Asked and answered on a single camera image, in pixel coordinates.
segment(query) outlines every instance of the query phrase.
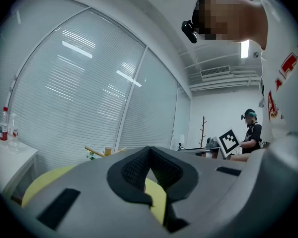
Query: wall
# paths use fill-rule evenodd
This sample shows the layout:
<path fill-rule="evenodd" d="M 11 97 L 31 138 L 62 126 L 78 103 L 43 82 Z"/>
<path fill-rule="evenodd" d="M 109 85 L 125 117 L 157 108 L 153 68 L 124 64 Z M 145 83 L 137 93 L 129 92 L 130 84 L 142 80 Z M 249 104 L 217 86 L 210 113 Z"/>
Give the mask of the wall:
<path fill-rule="evenodd" d="M 253 109 L 257 113 L 257 121 L 262 123 L 262 109 L 258 103 L 262 99 L 258 87 L 236 88 L 226 90 L 204 92 L 191 100 L 191 117 L 189 125 L 189 135 L 187 148 L 200 147 L 203 116 L 205 124 L 203 145 L 206 145 L 208 137 L 214 137 L 223 130 L 232 127 L 240 141 L 243 141 L 247 132 L 244 120 L 241 115 L 247 109 Z"/>
<path fill-rule="evenodd" d="M 188 76 L 176 49 L 162 30 L 128 0 L 75 0 L 113 18 L 142 40 L 165 64 L 191 98 Z"/>

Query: yellow surface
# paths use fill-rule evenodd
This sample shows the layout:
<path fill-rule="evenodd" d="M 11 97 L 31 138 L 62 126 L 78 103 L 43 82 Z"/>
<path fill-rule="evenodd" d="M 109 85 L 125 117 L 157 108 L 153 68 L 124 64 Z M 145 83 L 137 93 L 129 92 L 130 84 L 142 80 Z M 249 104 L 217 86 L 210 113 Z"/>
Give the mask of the yellow surface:
<path fill-rule="evenodd" d="M 64 175 L 66 172 L 71 170 L 75 166 L 67 166 L 58 169 L 53 169 L 48 171 L 37 179 L 33 181 L 33 183 L 26 190 L 23 200 L 22 207 L 24 208 L 27 203 L 32 199 L 32 197 L 37 194 L 41 189 L 45 186 L 49 185 L 57 178 Z M 166 193 L 163 188 L 156 184 L 154 181 L 146 178 L 146 191 L 145 193 L 150 195 L 153 201 L 152 207 L 150 208 L 151 213 L 155 216 L 155 218 L 159 221 L 160 224 L 163 224 L 165 203 L 166 203 Z"/>

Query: bottle with red cap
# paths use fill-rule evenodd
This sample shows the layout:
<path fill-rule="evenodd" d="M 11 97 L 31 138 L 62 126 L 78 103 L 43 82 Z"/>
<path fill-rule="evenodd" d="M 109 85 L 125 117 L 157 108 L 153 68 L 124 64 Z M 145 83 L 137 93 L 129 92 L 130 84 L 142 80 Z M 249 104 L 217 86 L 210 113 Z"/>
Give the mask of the bottle with red cap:
<path fill-rule="evenodd" d="M 3 113 L 0 120 L 0 140 L 8 140 L 8 108 L 3 108 Z"/>

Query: person in black shirt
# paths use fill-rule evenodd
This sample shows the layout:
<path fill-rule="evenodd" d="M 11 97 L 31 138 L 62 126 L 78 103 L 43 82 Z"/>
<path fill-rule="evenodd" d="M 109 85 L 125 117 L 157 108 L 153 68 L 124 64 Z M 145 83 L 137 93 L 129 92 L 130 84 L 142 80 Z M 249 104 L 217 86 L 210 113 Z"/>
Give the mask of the person in black shirt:
<path fill-rule="evenodd" d="M 242 154 L 244 153 L 251 153 L 257 149 L 260 149 L 259 142 L 262 140 L 260 139 L 260 133 L 262 131 L 262 126 L 257 122 L 257 115 L 254 110 L 248 109 L 245 112 L 244 117 L 245 123 L 249 128 L 245 140 L 241 142 Z"/>

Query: black and white marker board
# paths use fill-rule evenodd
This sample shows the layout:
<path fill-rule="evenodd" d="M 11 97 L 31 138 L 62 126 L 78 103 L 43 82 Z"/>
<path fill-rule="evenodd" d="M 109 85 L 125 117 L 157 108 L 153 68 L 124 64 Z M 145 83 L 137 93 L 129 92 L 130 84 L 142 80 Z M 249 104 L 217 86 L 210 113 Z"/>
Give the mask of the black and white marker board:
<path fill-rule="evenodd" d="M 232 128 L 226 130 L 222 135 L 217 136 L 217 142 L 225 158 L 240 146 L 240 142 Z"/>

